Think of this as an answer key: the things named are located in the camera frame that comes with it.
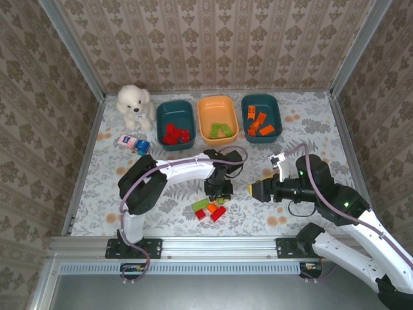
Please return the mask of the floral patterned table cover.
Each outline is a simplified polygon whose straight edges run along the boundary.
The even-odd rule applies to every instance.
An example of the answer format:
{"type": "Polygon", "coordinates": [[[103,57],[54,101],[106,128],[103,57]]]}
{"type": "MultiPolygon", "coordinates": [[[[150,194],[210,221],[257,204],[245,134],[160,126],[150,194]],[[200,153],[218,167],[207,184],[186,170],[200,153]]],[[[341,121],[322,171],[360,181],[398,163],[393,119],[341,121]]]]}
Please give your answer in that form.
{"type": "MultiPolygon", "coordinates": [[[[268,157],[295,150],[288,159],[291,176],[295,160],[302,155],[301,143],[327,162],[334,179],[355,188],[328,100],[328,92],[276,92],[283,131],[273,143],[253,144],[244,132],[236,145],[248,154],[243,171],[233,180],[234,194],[225,204],[226,213],[213,222],[198,220],[192,204],[205,197],[203,182],[192,180],[165,188],[156,206],[146,215],[144,235],[150,237],[218,237],[295,235],[314,222],[332,234],[341,229],[313,211],[310,203],[259,203],[247,185],[273,173],[268,157]]],[[[137,161],[131,150],[117,143],[125,133],[116,109],[116,97],[108,96],[88,174],[72,228],[73,236],[114,236],[120,226],[118,181],[137,161]]]]}

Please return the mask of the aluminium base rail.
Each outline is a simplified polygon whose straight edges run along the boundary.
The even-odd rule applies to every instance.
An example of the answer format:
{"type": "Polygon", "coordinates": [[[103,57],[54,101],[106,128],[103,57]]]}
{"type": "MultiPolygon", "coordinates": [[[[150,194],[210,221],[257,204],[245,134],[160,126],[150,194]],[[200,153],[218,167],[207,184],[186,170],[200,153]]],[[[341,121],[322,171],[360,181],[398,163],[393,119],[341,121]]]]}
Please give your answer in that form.
{"type": "MultiPolygon", "coordinates": [[[[53,237],[47,257],[69,262],[102,262],[107,236],[53,237]]],[[[160,259],[171,262],[275,261],[275,236],[163,237],[160,259]]]]}

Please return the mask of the white plush teddy bear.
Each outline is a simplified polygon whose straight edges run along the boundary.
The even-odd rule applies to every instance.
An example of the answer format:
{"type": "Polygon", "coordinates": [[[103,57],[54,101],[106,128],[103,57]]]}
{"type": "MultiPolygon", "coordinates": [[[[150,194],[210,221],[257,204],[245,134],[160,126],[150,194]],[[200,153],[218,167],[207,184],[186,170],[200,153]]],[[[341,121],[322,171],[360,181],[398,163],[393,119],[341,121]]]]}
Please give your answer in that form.
{"type": "Polygon", "coordinates": [[[150,99],[149,91],[135,85],[125,85],[121,88],[117,94],[116,108],[128,130],[139,127],[143,132],[149,132],[156,120],[155,106],[150,99]]]}

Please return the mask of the small controller board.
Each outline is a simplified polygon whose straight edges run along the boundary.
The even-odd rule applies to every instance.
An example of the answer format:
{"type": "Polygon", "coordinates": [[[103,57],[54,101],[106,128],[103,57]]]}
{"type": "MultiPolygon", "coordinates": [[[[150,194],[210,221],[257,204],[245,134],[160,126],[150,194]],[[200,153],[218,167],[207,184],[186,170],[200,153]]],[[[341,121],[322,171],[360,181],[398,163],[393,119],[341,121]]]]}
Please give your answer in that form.
{"type": "Polygon", "coordinates": [[[318,279],[321,277],[323,268],[320,263],[300,262],[299,276],[304,279],[318,279]]]}
{"type": "Polygon", "coordinates": [[[122,263],[119,267],[120,277],[124,283],[134,283],[143,273],[146,263],[122,263]]]}

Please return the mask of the aluminium frame post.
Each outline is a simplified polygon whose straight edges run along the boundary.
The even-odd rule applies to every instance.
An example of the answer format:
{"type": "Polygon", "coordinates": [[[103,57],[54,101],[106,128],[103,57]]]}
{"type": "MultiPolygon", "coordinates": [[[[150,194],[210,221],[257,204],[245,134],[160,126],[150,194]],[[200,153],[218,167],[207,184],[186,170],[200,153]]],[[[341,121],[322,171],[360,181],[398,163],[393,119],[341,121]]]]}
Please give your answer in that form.
{"type": "Polygon", "coordinates": [[[74,30],[70,27],[56,0],[39,0],[39,3],[72,56],[77,68],[82,73],[93,95],[98,102],[103,102],[106,92],[103,90],[103,86],[95,74],[91,62],[88,60],[85,51],[76,38],[74,30]]]}
{"type": "Polygon", "coordinates": [[[392,0],[374,0],[372,3],[369,13],[361,25],[361,28],[343,61],[343,64],[332,82],[330,93],[333,97],[337,97],[343,90],[343,87],[348,81],[351,73],[354,71],[363,52],[390,7],[391,2],[392,0]]]}

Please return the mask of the teal plastic container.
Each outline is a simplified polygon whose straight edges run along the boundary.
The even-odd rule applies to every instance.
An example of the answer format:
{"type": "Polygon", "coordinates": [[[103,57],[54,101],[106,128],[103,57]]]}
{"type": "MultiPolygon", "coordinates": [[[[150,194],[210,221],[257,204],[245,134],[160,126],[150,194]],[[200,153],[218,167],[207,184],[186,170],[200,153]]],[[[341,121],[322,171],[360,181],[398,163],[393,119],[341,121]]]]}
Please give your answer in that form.
{"type": "Polygon", "coordinates": [[[241,113],[245,137],[249,143],[273,143],[281,135],[283,130],[281,114],[277,99],[274,96],[270,94],[251,94],[245,96],[241,100],[241,113]],[[247,119],[249,105],[256,107],[256,118],[260,112],[267,115],[264,124],[256,130],[256,137],[248,135],[248,129],[250,129],[251,124],[256,120],[256,118],[255,120],[247,119]],[[268,136],[260,135],[259,130],[267,125],[272,125],[275,128],[275,131],[268,136]]]}
{"type": "Polygon", "coordinates": [[[156,109],[156,118],[157,140],[166,151],[174,152],[193,147],[196,138],[196,126],[191,103],[183,99],[164,102],[156,109]],[[167,123],[175,125],[175,131],[172,136],[178,140],[179,143],[177,145],[165,145],[161,141],[166,136],[167,123]],[[181,143],[182,130],[190,131],[189,143],[181,143]]]}

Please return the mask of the orange plastic container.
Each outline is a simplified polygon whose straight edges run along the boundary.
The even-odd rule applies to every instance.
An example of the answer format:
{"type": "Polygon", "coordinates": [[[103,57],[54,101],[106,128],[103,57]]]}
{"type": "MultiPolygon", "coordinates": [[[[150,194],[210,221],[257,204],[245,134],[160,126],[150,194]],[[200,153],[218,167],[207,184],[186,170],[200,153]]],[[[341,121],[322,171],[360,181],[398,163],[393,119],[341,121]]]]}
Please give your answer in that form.
{"type": "Polygon", "coordinates": [[[235,142],[239,133],[239,125],[233,101],[228,96],[209,96],[199,100],[197,104],[199,130],[207,145],[228,145],[235,142]],[[213,124],[227,124],[232,136],[226,137],[219,131],[216,139],[211,139],[210,134],[213,124]]]}

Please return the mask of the blue tissue pack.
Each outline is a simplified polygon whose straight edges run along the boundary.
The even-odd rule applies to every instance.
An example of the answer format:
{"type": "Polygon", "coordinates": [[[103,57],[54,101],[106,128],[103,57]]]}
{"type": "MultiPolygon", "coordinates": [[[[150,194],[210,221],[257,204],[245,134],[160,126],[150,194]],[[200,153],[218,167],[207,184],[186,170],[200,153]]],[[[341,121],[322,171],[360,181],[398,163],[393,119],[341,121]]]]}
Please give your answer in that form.
{"type": "Polygon", "coordinates": [[[138,140],[132,147],[132,152],[139,156],[145,156],[150,148],[150,143],[143,140],[138,140]]]}

